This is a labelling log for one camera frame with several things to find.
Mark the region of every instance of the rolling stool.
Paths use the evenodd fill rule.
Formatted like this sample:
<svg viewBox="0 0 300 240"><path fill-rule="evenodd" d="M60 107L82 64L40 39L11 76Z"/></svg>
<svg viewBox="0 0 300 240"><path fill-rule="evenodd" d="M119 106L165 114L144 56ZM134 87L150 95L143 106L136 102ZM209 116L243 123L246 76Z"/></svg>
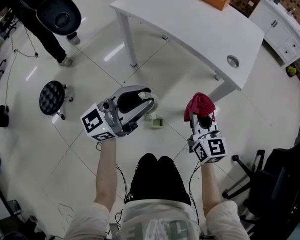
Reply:
<svg viewBox="0 0 300 240"><path fill-rule="evenodd" d="M46 84L40 94L40 109L44 114L53 116L58 114L62 120L65 116L59 112L65 99L69 102L73 101L72 97L65 96L66 85L58 81L50 81Z"/></svg>

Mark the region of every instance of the caster wheel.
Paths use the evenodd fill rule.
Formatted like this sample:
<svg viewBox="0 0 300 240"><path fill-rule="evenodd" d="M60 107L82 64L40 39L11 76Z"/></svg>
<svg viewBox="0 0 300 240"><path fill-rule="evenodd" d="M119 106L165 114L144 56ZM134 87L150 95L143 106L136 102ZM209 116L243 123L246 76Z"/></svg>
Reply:
<svg viewBox="0 0 300 240"><path fill-rule="evenodd" d="M229 197L229 194L226 191L224 191L222 193L222 197L225 198L225 199L227 199Z"/></svg>
<svg viewBox="0 0 300 240"><path fill-rule="evenodd" d="M238 160L239 160L239 156L237 154L232 156L232 161L238 161Z"/></svg>
<svg viewBox="0 0 300 240"><path fill-rule="evenodd" d="M261 149L259 149L257 152L256 152L256 155L258 156L261 156L261 155L264 155L265 154L265 150L261 150Z"/></svg>

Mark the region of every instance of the white tile floor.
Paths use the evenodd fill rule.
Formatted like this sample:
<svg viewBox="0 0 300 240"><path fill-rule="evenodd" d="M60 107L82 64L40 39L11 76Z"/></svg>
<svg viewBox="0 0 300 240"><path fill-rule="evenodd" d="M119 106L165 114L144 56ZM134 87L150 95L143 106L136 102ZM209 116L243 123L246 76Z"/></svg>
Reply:
<svg viewBox="0 0 300 240"><path fill-rule="evenodd" d="M3 160L0 183L9 199L17 199L24 215L35 214L40 226L50 234L63 236L72 210L69 207L92 202L99 152L96 142L82 132L79 116L94 102L100 102L117 88L145 85L160 98L158 115L163 129L148 129L140 121L131 135L118 139L117 163L130 184L138 159L145 153L169 156L188 189L196 158L186 150L191 134L183 121L187 102L196 92L209 94L222 81L196 57L179 45L163 40L160 33L131 20L138 67L129 66L115 13L109 3L115 0L73 0L82 13L78 29L81 43L74 47L58 36L63 48L74 59L71 68L60 68L37 38L31 40L39 58L18 55L11 71L7 103L10 126L0 128ZM31 44L21 26L13 35L14 46L32 54ZM108 54L117 50L112 57ZM0 83L0 104L5 103L8 72L14 59L8 40L0 59L7 57L7 73ZM66 104L66 121L40 112L38 97L43 86L58 80L74 94ZM216 104L217 120L231 154L246 163L254 160L258 149L293 146L300 120L300 83L288 78L270 53L261 47L254 68L242 92L234 91ZM230 156L215 166L220 190L239 181L243 171ZM194 199L202 217L200 171L193 177ZM118 173L117 200L111 218L123 205L124 185ZM241 202L244 196L236 201Z"/></svg>

